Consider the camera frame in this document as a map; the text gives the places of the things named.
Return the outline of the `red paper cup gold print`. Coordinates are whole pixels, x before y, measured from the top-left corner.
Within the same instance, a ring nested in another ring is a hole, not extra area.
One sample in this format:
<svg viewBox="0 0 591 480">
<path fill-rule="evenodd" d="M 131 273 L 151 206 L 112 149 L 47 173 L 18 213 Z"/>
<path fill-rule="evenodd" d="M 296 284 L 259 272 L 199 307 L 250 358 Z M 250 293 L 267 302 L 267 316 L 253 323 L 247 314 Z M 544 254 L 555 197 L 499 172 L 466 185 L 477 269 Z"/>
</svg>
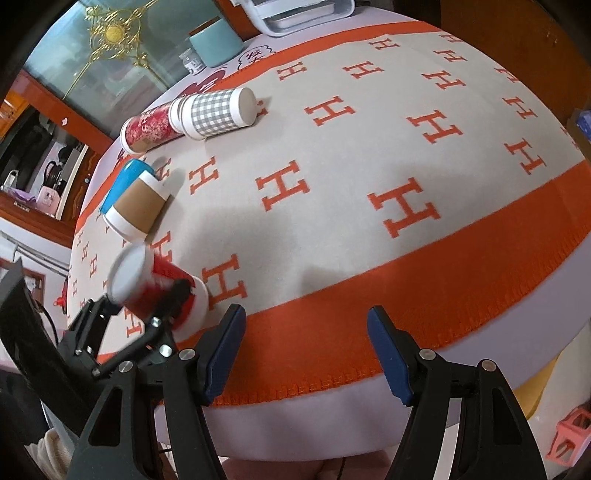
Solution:
<svg viewBox="0 0 591 480">
<path fill-rule="evenodd" d="M 126 246 L 112 264 L 106 283 L 106 296 L 137 318 L 146 319 L 174 281 L 187 280 L 190 294 L 184 301 L 172 332 L 177 341 L 204 328 L 208 291 L 200 278 L 187 273 L 145 244 Z"/>
</svg>

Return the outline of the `brown sleeve paper cup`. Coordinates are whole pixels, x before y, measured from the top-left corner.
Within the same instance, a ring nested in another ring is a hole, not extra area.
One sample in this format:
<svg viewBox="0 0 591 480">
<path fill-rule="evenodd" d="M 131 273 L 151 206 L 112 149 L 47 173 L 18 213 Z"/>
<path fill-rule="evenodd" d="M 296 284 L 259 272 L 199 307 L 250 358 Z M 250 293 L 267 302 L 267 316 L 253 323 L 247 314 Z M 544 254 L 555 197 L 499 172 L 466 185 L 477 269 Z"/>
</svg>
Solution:
<svg viewBox="0 0 591 480">
<path fill-rule="evenodd" d="M 142 172 L 103 215 L 106 224 L 123 240 L 143 243 L 170 194 L 150 172 Z"/>
</svg>

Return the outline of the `blue plastic cup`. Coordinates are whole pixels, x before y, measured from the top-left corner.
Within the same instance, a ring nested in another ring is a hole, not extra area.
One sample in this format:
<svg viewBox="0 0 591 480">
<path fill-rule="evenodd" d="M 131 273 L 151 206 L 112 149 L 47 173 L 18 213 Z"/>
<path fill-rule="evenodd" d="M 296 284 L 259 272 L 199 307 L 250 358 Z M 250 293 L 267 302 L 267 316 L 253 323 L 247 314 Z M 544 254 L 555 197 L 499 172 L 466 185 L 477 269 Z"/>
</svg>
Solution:
<svg viewBox="0 0 591 480">
<path fill-rule="evenodd" d="M 129 159 L 122 167 L 105 196 L 99 212 L 106 214 L 124 191 L 143 173 L 155 175 L 154 168 L 138 158 Z"/>
</svg>

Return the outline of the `red floral paper cup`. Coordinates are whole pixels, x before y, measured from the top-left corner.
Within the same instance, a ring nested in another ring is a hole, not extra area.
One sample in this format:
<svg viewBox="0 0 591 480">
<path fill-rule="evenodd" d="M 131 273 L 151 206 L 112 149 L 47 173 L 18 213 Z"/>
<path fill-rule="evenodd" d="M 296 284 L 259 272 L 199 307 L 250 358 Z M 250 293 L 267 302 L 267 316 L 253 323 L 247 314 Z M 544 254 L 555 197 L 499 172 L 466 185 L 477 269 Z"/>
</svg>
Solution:
<svg viewBox="0 0 591 480">
<path fill-rule="evenodd" d="M 143 155 L 181 136 L 172 122 L 177 105 L 171 101 L 146 110 L 127 119 L 120 130 L 124 151 L 130 155 Z"/>
</svg>

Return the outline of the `grey checked paper cup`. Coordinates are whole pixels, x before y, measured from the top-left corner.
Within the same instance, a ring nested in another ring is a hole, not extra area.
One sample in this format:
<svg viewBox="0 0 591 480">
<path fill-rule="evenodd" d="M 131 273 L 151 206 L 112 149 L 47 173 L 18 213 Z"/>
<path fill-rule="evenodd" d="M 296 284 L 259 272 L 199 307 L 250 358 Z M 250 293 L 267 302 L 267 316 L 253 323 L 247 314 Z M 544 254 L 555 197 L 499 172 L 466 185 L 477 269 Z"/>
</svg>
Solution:
<svg viewBox="0 0 591 480">
<path fill-rule="evenodd" d="M 190 94 L 169 106 L 172 130 L 193 140 L 204 140 L 245 127 L 256 121 L 257 99 L 249 88 Z"/>
</svg>

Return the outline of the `pink plastic stool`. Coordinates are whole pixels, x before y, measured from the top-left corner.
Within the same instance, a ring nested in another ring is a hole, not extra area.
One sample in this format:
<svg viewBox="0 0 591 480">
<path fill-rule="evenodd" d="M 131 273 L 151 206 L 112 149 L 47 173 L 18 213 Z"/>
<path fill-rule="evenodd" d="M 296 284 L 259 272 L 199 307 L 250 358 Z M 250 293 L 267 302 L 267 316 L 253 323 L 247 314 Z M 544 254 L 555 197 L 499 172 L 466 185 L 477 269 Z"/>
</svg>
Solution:
<svg viewBox="0 0 591 480">
<path fill-rule="evenodd" d="M 574 408 L 556 425 L 546 458 L 561 466 L 573 467 L 590 445 L 590 411 L 584 406 Z"/>
</svg>

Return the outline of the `teal ceramic canister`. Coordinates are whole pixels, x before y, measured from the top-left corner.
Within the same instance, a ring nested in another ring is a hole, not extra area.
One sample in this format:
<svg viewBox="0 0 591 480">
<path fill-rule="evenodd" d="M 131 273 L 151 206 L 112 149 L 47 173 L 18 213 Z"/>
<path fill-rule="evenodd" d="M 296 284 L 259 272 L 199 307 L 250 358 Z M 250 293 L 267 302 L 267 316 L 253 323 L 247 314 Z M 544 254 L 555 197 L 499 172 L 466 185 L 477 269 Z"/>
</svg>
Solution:
<svg viewBox="0 0 591 480">
<path fill-rule="evenodd" d="M 242 38 L 235 33 L 223 17 L 214 17 L 189 33 L 189 42 L 207 67 L 217 67 L 243 49 Z"/>
</svg>

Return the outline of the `glass door gold ornament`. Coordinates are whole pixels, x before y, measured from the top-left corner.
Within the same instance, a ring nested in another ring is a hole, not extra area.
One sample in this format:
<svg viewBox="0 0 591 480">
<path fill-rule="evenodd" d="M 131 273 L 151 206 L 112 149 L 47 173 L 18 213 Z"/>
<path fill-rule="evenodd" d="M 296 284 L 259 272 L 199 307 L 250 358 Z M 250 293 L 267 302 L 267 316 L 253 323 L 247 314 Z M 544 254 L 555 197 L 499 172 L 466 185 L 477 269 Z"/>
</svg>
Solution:
<svg viewBox="0 0 591 480">
<path fill-rule="evenodd" d="M 186 76 L 188 34 L 219 16 L 214 1 L 77 1 L 24 69 L 105 135 Z"/>
</svg>

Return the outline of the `white desktop appliance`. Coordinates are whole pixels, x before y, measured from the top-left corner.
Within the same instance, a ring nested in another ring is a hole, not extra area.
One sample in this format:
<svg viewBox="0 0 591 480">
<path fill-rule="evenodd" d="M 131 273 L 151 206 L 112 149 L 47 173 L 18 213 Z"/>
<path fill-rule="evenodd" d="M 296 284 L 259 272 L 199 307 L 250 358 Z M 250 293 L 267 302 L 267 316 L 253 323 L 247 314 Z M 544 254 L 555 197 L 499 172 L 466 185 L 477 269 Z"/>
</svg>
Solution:
<svg viewBox="0 0 591 480">
<path fill-rule="evenodd" d="M 240 0 L 232 4 L 242 7 L 260 33 L 272 37 L 349 17 L 356 8 L 352 0 Z"/>
</svg>

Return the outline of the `brown wooden cabinet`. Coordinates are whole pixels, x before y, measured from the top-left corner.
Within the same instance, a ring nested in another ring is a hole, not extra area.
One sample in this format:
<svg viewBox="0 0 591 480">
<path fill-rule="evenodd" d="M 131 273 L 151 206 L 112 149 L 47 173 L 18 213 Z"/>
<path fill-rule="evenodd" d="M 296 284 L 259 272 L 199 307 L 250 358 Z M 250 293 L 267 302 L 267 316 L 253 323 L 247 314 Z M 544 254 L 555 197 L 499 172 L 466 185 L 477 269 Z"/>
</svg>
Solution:
<svg viewBox="0 0 591 480">
<path fill-rule="evenodd" d="M 586 156 L 575 115 L 590 106 L 590 64 L 534 1 L 443 1 L 442 28 L 515 74 L 567 128 Z"/>
</svg>

